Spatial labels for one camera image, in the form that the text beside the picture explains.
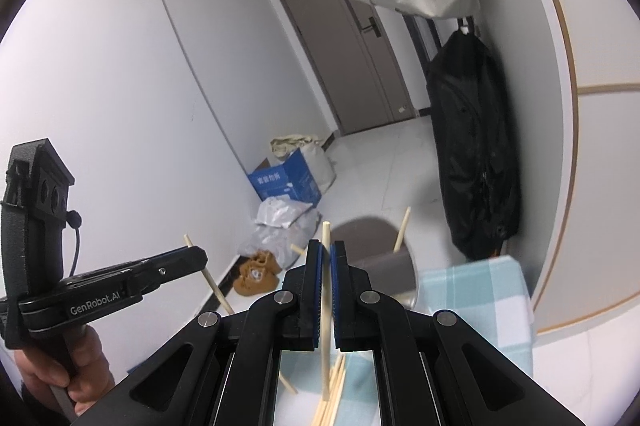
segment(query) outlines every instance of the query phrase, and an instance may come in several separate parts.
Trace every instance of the bamboo skewer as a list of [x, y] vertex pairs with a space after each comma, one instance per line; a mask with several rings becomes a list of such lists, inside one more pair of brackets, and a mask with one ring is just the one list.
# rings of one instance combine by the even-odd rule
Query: bamboo skewer
[[[193, 242], [191, 241], [191, 238], [189, 238], [188, 234], [184, 235], [184, 242], [187, 245], [187, 247], [193, 247]], [[235, 314], [236, 312], [233, 310], [231, 305], [229, 305], [229, 302], [226, 300], [225, 295], [222, 294], [220, 287], [218, 287], [218, 284], [216, 284], [216, 281], [213, 279], [213, 276], [209, 272], [209, 269], [205, 267], [204, 269], [202, 269], [201, 272], [202, 272], [202, 275], [204, 276], [204, 279], [207, 280], [209, 287], [211, 287], [213, 294], [216, 295], [216, 298], [218, 299], [218, 301], [220, 302], [220, 305], [222, 305], [226, 313], [229, 315]]]
[[330, 398], [329, 370], [331, 348], [331, 272], [329, 247], [331, 246], [331, 224], [322, 223], [322, 291], [320, 307], [320, 373], [322, 376], [322, 400]]
[[298, 247], [295, 243], [291, 244], [291, 250], [300, 256], [304, 256], [306, 254], [306, 251], [302, 249], [302, 247]]
[[[330, 387], [332, 389], [332, 392], [337, 387], [337, 384], [339, 383], [339, 380], [340, 380], [340, 375], [344, 370], [344, 360], [345, 360], [344, 354], [340, 354], [340, 356], [338, 356], [338, 358], [335, 360], [334, 366], [331, 369]], [[320, 402], [318, 403], [318, 407], [316, 408], [316, 414], [314, 415], [314, 418], [311, 421], [311, 426], [320, 426], [322, 424], [322, 421], [325, 418], [328, 406], [329, 406], [329, 401], [322, 400], [321, 398]]]
[[402, 219], [402, 225], [400, 225], [400, 231], [398, 231], [398, 237], [396, 238], [396, 244], [394, 245], [394, 252], [398, 252], [404, 242], [404, 233], [406, 226], [409, 224], [409, 215], [411, 214], [411, 207], [408, 207], [404, 212], [404, 218]]
[[[193, 242], [191, 241], [191, 238], [189, 238], [188, 234], [184, 235], [184, 242], [186, 244], [187, 247], [193, 247]], [[220, 305], [223, 306], [224, 310], [229, 314], [235, 314], [236, 311], [233, 310], [233, 307], [229, 304], [229, 302], [226, 300], [225, 295], [222, 294], [222, 291], [220, 290], [220, 287], [218, 287], [218, 284], [216, 283], [216, 281], [213, 279], [213, 276], [211, 275], [211, 273], [209, 272], [209, 269], [207, 269], [206, 267], [204, 269], [202, 269], [202, 275], [204, 276], [204, 279], [206, 279], [207, 283], [209, 284], [209, 287], [211, 287], [211, 290], [213, 291], [213, 294], [216, 295], [216, 298], [218, 299], [218, 301], [220, 302]], [[298, 390], [296, 390], [296, 387], [293, 386], [289, 380], [287, 380], [286, 377], [284, 377], [282, 375], [281, 372], [278, 373], [278, 379], [280, 379], [280, 382], [284, 385], [284, 387], [289, 390], [291, 393], [296, 394], [298, 393]]]
[[335, 417], [338, 415], [338, 406], [340, 406], [340, 399], [342, 398], [342, 389], [344, 388], [344, 379], [347, 376], [346, 370], [343, 370], [340, 374], [340, 380], [338, 381], [337, 387], [333, 392], [331, 401], [329, 402], [329, 406], [326, 408], [324, 412], [324, 420], [321, 423], [321, 426], [334, 426]]

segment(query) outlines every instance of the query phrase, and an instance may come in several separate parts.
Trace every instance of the finger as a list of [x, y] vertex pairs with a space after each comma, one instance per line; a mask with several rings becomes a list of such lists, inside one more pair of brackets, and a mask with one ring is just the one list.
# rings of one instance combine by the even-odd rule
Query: finger
[[47, 408], [54, 411], [60, 411], [60, 406], [58, 405], [49, 385], [38, 379], [38, 377], [33, 373], [31, 361], [26, 358], [23, 351], [16, 350], [15, 362], [20, 370], [22, 381], [24, 382], [28, 392]]
[[110, 380], [109, 362], [105, 356], [100, 356], [88, 366], [78, 369], [78, 374], [71, 380], [67, 391], [69, 397], [76, 402], [94, 401], [107, 393]]
[[[115, 386], [115, 383], [113, 382], [113, 377], [111, 377], [110, 382], [107, 385], [106, 392], [111, 391], [114, 386]], [[75, 406], [76, 415], [80, 417], [84, 412], [86, 412], [89, 408], [91, 408], [91, 406], [93, 406], [96, 402], [97, 400], [88, 401], [88, 402], [77, 402]]]
[[98, 333], [87, 326], [84, 335], [71, 349], [71, 358], [78, 368], [88, 366], [102, 355], [102, 343]]
[[33, 346], [16, 350], [15, 363], [23, 376], [35, 376], [46, 384], [62, 388], [69, 384], [69, 374], [64, 367]]
[[95, 403], [96, 403], [96, 401], [76, 402], [76, 406], [74, 407], [74, 411], [76, 412], [76, 415], [78, 415], [78, 417], [80, 417], [84, 412], [86, 412], [89, 408], [91, 408], [91, 406], [93, 406]]

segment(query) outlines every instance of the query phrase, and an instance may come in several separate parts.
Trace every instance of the blue cardboard box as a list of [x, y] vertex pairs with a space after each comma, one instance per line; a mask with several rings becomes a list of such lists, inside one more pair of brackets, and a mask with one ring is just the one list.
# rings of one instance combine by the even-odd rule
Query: blue cardboard box
[[316, 206], [322, 197], [300, 149], [295, 150], [282, 164], [255, 170], [247, 177], [261, 200], [289, 195], [291, 200]]

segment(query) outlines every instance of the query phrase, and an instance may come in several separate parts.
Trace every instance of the door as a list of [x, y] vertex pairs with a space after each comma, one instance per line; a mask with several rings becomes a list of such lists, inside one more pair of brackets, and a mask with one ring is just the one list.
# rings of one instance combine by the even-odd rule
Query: door
[[282, 0], [343, 134], [414, 116], [374, 9], [347, 0]]

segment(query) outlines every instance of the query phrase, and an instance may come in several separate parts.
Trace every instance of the light blue plaid cloth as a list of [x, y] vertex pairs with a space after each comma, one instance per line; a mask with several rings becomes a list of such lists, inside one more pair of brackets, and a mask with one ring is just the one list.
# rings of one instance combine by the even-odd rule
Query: light blue plaid cloth
[[423, 271], [415, 311], [454, 311], [529, 377], [535, 338], [529, 292], [511, 256]]
[[[460, 315], [523, 372], [533, 372], [533, 314], [520, 265], [510, 256], [418, 274], [415, 311]], [[332, 351], [332, 363], [338, 351]], [[335, 426], [379, 425], [378, 390], [370, 352], [346, 354], [346, 377]], [[280, 385], [274, 424], [310, 424], [321, 393], [320, 354], [283, 352], [280, 370], [298, 389]]]

